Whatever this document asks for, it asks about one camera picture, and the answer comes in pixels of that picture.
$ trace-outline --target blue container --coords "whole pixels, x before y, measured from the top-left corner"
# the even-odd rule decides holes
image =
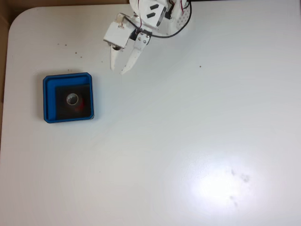
[[[77,101],[69,102],[69,96],[74,96],[74,93],[78,94],[75,94]],[[43,95],[44,120],[48,123],[94,117],[92,77],[87,72],[46,76],[43,80]]]

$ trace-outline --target dirt speck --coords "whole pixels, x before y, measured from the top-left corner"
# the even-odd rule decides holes
[[[242,179],[245,183],[248,183],[250,181],[250,176],[246,174],[240,175],[240,179]]]

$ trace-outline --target white tabletop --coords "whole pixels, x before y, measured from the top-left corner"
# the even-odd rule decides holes
[[[123,76],[103,36],[129,5],[14,21],[1,226],[301,225],[299,0],[192,7],[188,27],[152,38]],[[95,118],[47,124],[43,78],[74,72],[93,77]]]

